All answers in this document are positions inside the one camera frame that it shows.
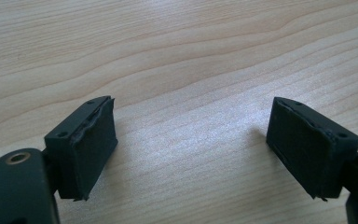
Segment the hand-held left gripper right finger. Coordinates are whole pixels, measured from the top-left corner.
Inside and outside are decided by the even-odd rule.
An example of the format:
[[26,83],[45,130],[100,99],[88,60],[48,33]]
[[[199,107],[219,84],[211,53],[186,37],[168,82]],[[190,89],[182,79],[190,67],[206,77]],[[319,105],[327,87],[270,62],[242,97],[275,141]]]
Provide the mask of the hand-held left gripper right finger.
[[336,198],[344,163],[358,150],[358,135],[300,102],[276,97],[267,144],[311,198]]

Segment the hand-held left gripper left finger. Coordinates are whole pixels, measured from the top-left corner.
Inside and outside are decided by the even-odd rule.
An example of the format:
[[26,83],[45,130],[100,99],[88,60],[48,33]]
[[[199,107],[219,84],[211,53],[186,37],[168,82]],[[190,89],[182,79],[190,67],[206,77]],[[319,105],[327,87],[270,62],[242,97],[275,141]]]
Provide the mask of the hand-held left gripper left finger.
[[63,199],[87,200],[117,146],[114,100],[88,100],[45,136],[53,179]]

